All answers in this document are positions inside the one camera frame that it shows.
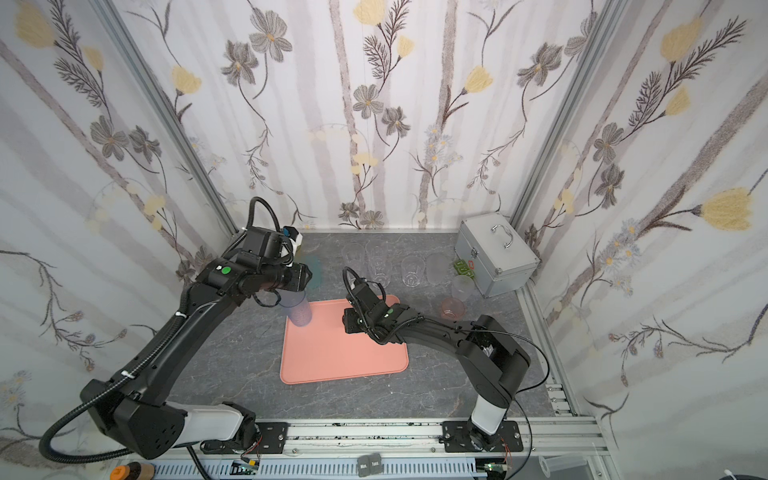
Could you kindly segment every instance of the gray marble surface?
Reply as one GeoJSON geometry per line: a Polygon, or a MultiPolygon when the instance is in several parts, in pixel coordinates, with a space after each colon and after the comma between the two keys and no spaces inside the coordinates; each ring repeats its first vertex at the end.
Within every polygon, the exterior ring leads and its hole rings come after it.
{"type": "MultiPolygon", "coordinates": [[[[450,295],[450,277],[438,286],[426,281],[416,288],[402,282],[400,262],[407,255],[422,258],[433,252],[455,259],[452,233],[309,233],[304,236],[300,261],[313,271],[310,300],[345,296],[341,280],[341,249],[348,242],[365,246],[386,237],[392,261],[387,293],[421,312],[439,316],[442,300],[450,295]]],[[[481,314],[496,318],[510,333],[529,337],[517,296],[506,293],[483,299],[478,291],[467,301],[465,319],[481,314]]],[[[246,301],[200,348],[174,385],[169,400],[213,405],[224,400],[252,409],[257,418],[410,418],[467,417],[477,394],[456,359],[420,345],[409,345],[409,366],[401,373],[329,382],[286,385],[280,380],[280,357],[286,317],[280,308],[267,309],[246,301]]],[[[535,358],[535,351],[521,342],[535,358]]],[[[523,385],[543,377],[533,362],[523,385]]],[[[518,396],[529,416],[553,416],[544,387],[518,396]]],[[[520,415],[513,403],[510,415],[520,415]]]]}

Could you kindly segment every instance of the gray flower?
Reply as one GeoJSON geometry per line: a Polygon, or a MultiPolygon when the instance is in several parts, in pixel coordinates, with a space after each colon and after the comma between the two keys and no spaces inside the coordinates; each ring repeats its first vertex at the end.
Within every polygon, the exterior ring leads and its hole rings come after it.
{"type": "Polygon", "coordinates": [[[194,254],[195,269],[200,272],[208,263],[214,261],[214,256],[208,251],[205,245],[200,245],[200,249],[194,254]]]}
{"type": "Polygon", "coordinates": [[[533,80],[536,85],[541,87],[547,80],[547,73],[560,66],[562,46],[549,45],[545,42],[531,57],[533,65],[528,68],[518,70],[518,85],[524,87],[529,81],[533,80]]]}
{"type": "Polygon", "coordinates": [[[144,154],[144,158],[147,159],[147,163],[149,164],[152,163],[152,154],[156,154],[159,157],[163,153],[160,149],[160,142],[157,140],[150,140],[149,134],[138,125],[136,125],[136,130],[133,130],[128,136],[131,137],[134,152],[137,154],[144,154]]]}
{"type": "Polygon", "coordinates": [[[568,57],[579,55],[587,45],[589,34],[592,33],[592,28],[594,27],[594,23],[597,19],[597,12],[590,13],[589,16],[581,22],[581,36],[570,37],[568,39],[568,43],[565,44],[565,50],[563,50],[563,53],[565,53],[568,57]]]}
{"type": "Polygon", "coordinates": [[[616,164],[611,164],[610,168],[603,170],[600,174],[603,183],[594,191],[595,195],[603,196],[603,208],[609,208],[616,204],[614,190],[621,188],[621,181],[624,179],[624,170],[619,170],[616,164]]]}
{"type": "Polygon", "coordinates": [[[274,61],[283,61],[283,52],[293,50],[293,45],[283,38],[288,26],[277,13],[267,10],[266,15],[264,15],[261,10],[254,8],[250,22],[260,32],[252,33],[248,37],[251,45],[253,45],[253,50],[261,53],[269,50],[274,61]]]}
{"type": "Polygon", "coordinates": [[[408,130],[411,129],[410,125],[406,125],[402,122],[405,117],[401,107],[387,108],[384,110],[382,122],[386,124],[386,134],[391,135],[397,130],[397,133],[401,137],[405,137],[408,134],[408,130]]]}
{"type": "Polygon", "coordinates": [[[381,212],[368,210],[360,216],[360,225],[363,225],[366,230],[381,228],[384,226],[382,218],[384,215],[381,212]]]}
{"type": "Polygon", "coordinates": [[[536,243],[537,236],[538,231],[536,230],[536,226],[531,223],[531,226],[525,231],[525,244],[529,247],[533,247],[533,245],[536,243]]]}
{"type": "Polygon", "coordinates": [[[357,103],[352,106],[352,109],[354,111],[361,111],[363,118],[370,118],[371,113],[380,114],[384,111],[384,104],[376,101],[379,91],[375,85],[370,85],[369,87],[360,85],[355,90],[354,95],[357,103]]]}
{"type": "Polygon", "coordinates": [[[251,85],[256,83],[251,68],[256,68],[259,61],[250,50],[250,45],[241,41],[231,42],[227,40],[227,51],[224,52],[224,58],[231,61],[229,67],[222,67],[221,73],[227,76],[230,84],[237,86],[240,82],[240,76],[246,79],[251,85]]]}
{"type": "Polygon", "coordinates": [[[594,152],[592,159],[597,162],[605,162],[606,164],[612,163],[616,158],[614,146],[619,145],[623,134],[624,129],[619,128],[616,122],[606,125],[603,128],[603,137],[594,141],[594,147],[597,150],[594,152]]]}
{"type": "Polygon", "coordinates": [[[197,272],[192,267],[192,263],[189,260],[182,260],[179,262],[179,267],[176,269],[176,278],[180,282],[184,282],[184,285],[192,283],[192,278],[197,272]]]}
{"type": "Polygon", "coordinates": [[[349,221],[349,218],[357,218],[357,213],[360,211],[360,207],[355,205],[355,202],[349,202],[347,204],[343,203],[341,204],[341,213],[339,214],[339,218],[344,220],[345,222],[349,221]]]}
{"type": "Polygon", "coordinates": [[[114,131],[112,122],[104,115],[99,116],[98,122],[91,123],[91,138],[101,145],[101,154],[104,158],[114,154],[115,158],[122,161],[125,157],[123,148],[128,146],[128,137],[123,131],[114,131]]]}

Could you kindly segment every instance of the transparent drinking glass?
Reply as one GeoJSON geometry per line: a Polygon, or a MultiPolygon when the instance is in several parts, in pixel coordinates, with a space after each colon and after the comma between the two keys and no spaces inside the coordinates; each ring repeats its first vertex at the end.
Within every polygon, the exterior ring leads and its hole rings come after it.
{"type": "Polygon", "coordinates": [[[344,266],[348,266],[360,276],[368,276],[366,266],[366,249],[359,243],[348,243],[341,249],[344,266]]]}
{"type": "Polygon", "coordinates": [[[406,286],[418,286],[424,280],[424,260],[409,255],[402,259],[402,282],[406,286]]]}
{"type": "Polygon", "coordinates": [[[389,285],[389,247],[384,240],[368,240],[368,280],[389,285]]]}

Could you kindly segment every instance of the frosted cup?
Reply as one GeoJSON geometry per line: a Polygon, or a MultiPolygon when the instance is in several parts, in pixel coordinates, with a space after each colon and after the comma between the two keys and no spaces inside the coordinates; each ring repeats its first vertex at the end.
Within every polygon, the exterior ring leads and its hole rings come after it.
{"type": "Polygon", "coordinates": [[[424,260],[410,255],[402,259],[402,282],[406,286],[418,286],[424,280],[424,260]]]}
{"type": "Polygon", "coordinates": [[[451,260],[442,253],[433,253],[427,257],[427,281],[430,285],[439,285],[445,280],[450,263],[451,260]]]}
{"type": "Polygon", "coordinates": [[[368,280],[389,285],[389,247],[384,240],[368,240],[368,280]]]}
{"type": "Polygon", "coordinates": [[[280,294],[280,306],[288,315],[288,319],[295,326],[306,326],[312,321],[312,309],[306,299],[306,290],[303,292],[289,292],[277,290],[280,294]]]}
{"type": "Polygon", "coordinates": [[[462,302],[466,302],[467,299],[475,291],[475,281],[466,275],[457,275],[453,277],[451,284],[451,296],[462,302]]]}
{"type": "Polygon", "coordinates": [[[440,316],[446,320],[461,319],[466,311],[467,308],[464,306],[464,303],[452,296],[446,297],[440,303],[440,316]]]}
{"type": "Polygon", "coordinates": [[[362,245],[359,243],[348,243],[341,249],[341,254],[344,257],[344,266],[355,270],[355,273],[360,276],[368,276],[366,249],[362,245]]]}

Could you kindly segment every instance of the bracket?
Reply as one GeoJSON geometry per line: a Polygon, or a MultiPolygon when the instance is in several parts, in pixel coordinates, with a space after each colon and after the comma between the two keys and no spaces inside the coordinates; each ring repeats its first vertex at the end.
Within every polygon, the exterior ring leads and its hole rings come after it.
{"type": "MultiPolygon", "coordinates": [[[[283,447],[286,444],[286,433],[288,432],[287,422],[260,422],[256,426],[261,432],[258,453],[263,454],[282,454],[283,447]]],[[[230,445],[220,440],[206,440],[200,443],[200,451],[206,455],[232,455],[235,452],[230,445]]]]}
{"type": "MultiPolygon", "coordinates": [[[[497,439],[493,445],[488,447],[485,452],[503,452],[506,442],[511,452],[522,452],[523,441],[520,438],[520,428],[517,422],[505,420],[498,426],[498,430],[492,438],[497,439]]],[[[469,438],[469,428],[467,421],[447,421],[442,423],[442,438],[440,442],[445,444],[446,453],[476,453],[478,449],[472,444],[469,438]]]]}

